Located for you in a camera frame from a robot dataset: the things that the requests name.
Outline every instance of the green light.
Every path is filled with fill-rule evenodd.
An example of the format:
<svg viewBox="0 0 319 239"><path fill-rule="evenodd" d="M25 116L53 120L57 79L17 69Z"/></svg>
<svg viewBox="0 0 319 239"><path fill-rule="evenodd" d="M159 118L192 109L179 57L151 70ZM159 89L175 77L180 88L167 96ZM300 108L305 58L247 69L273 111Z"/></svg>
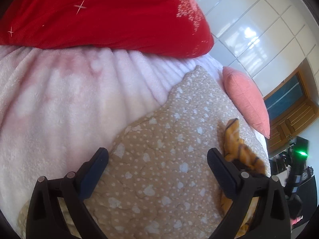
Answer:
<svg viewBox="0 0 319 239"><path fill-rule="evenodd" d="M301 154L302 156L308 156L305 152L298 152L299 154Z"/></svg>

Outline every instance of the white wall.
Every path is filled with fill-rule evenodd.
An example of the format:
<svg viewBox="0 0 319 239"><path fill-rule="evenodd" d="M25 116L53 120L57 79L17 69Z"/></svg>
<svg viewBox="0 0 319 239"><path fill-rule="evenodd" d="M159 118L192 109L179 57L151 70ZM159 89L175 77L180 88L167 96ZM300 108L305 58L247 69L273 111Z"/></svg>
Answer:
<svg viewBox="0 0 319 239"><path fill-rule="evenodd" d="M291 0L197 0L215 36L210 54L248 74L266 96L308 58L319 84L319 46Z"/></svg>
<svg viewBox="0 0 319 239"><path fill-rule="evenodd" d="M309 156L307 159L307 165L312 166L314 169L317 182L317 194L319 196L319 119L317 119L299 136L309 140Z"/></svg>

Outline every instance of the white star print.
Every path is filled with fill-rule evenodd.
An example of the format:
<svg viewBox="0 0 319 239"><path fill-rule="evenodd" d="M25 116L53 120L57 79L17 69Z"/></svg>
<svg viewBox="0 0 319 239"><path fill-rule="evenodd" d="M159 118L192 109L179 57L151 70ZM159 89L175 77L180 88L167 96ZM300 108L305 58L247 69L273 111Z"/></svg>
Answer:
<svg viewBox="0 0 319 239"><path fill-rule="evenodd" d="M11 37L12 37L12 26L11 26L11 30L10 31L8 31L8 33L10 33L11 34Z"/></svg>
<svg viewBox="0 0 319 239"><path fill-rule="evenodd" d="M86 9L86 7L82 6L83 3L84 3L84 0L83 0L83 2L81 3L81 5L73 5L74 7L78 7L78 8L79 8L78 11L77 11L77 14L79 13L79 10L80 10L80 9Z"/></svg>

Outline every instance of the silver screw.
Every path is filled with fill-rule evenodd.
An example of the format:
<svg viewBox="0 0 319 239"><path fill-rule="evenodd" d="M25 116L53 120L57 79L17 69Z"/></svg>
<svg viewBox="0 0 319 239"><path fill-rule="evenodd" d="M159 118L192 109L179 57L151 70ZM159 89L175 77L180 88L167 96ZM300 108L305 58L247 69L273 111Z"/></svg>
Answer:
<svg viewBox="0 0 319 239"><path fill-rule="evenodd" d="M45 177L44 176L40 176L39 178L38 178L38 182L43 182L45 180Z"/></svg>
<svg viewBox="0 0 319 239"><path fill-rule="evenodd" d="M66 175L69 179L72 179L75 177L75 172L69 172L67 175Z"/></svg>
<svg viewBox="0 0 319 239"><path fill-rule="evenodd" d="M241 175L243 178L245 178L245 179L249 178L249 173L248 173L248 172L242 172L240 175Z"/></svg>
<svg viewBox="0 0 319 239"><path fill-rule="evenodd" d="M275 182L277 182L277 181L279 181L279 178L278 178L276 175L273 175L273 176L272 176L272 180L275 181Z"/></svg>

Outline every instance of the pink pillow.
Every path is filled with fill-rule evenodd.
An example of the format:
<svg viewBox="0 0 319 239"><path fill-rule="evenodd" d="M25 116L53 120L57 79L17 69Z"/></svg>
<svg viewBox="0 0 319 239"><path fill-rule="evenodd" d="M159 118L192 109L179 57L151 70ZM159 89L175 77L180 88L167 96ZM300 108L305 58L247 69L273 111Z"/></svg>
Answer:
<svg viewBox="0 0 319 239"><path fill-rule="evenodd" d="M269 115L254 81L246 74L231 67L223 68L223 81L226 93L247 123L269 139Z"/></svg>

